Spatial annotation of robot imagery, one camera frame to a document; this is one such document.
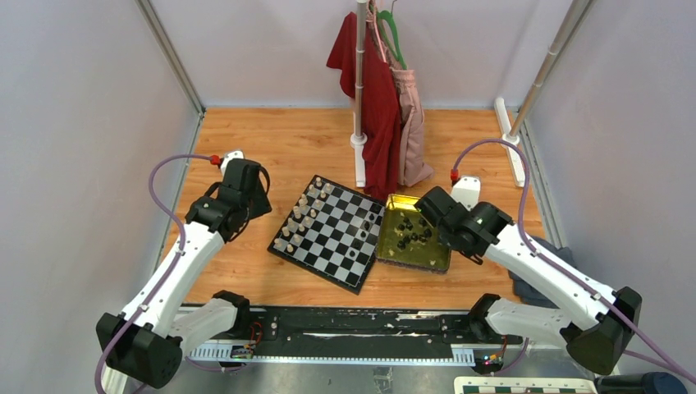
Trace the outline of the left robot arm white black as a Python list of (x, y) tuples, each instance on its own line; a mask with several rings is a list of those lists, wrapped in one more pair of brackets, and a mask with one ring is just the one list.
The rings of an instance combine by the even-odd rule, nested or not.
[(118, 314), (105, 313), (96, 333), (102, 354), (94, 373), (95, 390), (105, 393), (107, 370), (162, 388), (176, 375), (188, 354), (214, 336), (245, 337), (252, 327), (250, 302), (219, 291), (183, 317), (178, 310), (203, 269), (222, 247), (238, 238), (251, 220), (270, 213), (270, 176), (262, 164), (242, 151), (200, 155), (219, 168), (214, 182), (183, 219), (165, 206), (149, 187), (153, 202), (174, 222), (179, 236), (153, 276)]

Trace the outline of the yellow square tin box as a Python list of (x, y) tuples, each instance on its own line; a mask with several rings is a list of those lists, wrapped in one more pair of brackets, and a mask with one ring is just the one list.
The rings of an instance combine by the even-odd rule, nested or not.
[(416, 197), (392, 194), (387, 197), (380, 225), (376, 260), (401, 268), (445, 274), (451, 250), (438, 241), (438, 231), (415, 207)]

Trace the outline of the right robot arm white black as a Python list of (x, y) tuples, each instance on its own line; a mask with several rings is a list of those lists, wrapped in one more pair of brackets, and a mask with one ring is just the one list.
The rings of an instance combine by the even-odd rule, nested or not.
[(467, 208), (436, 186), (415, 208), (440, 244), (481, 264), (492, 260), (546, 296), (553, 308), (482, 295), (469, 311), (473, 339), (517, 336), (566, 349), (582, 367), (608, 375), (637, 332), (641, 295), (614, 290), (571, 267), (534, 241), (512, 217), (488, 202)]

